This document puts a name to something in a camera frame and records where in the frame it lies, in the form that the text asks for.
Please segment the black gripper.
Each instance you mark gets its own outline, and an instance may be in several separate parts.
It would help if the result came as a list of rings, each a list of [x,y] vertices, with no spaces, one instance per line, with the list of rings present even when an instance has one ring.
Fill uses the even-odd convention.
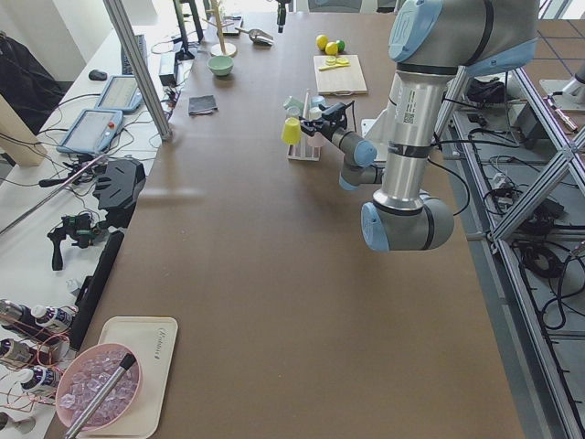
[[[291,0],[276,0],[277,2],[277,30],[282,33],[286,24],[287,11]]]
[[[327,120],[323,117],[315,120],[300,119],[302,131],[310,137],[320,134],[330,142],[341,142],[343,140],[343,118]]]

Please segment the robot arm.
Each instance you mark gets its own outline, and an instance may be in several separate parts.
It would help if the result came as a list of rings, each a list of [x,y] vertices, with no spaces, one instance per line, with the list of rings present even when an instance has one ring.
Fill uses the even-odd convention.
[[[396,72],[372,127],[387,148],[381,187],[361,209],[376,252],[424,251],[452,235],[447,205],[422,190],[448,82],[459,70],[485,76],[526,65],[537,45],[537,1],[406,1],[388,41]]]

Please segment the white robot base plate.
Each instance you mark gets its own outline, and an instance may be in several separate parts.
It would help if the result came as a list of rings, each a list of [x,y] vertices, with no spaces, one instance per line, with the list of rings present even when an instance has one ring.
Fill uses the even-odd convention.
[[[384,163],[387,160],[389,142],[393,139],[395,131],[395,100],[389,97],[387,107],[376,119],[363,119],[360,123],[361,135],[376,148],[376,163]]]

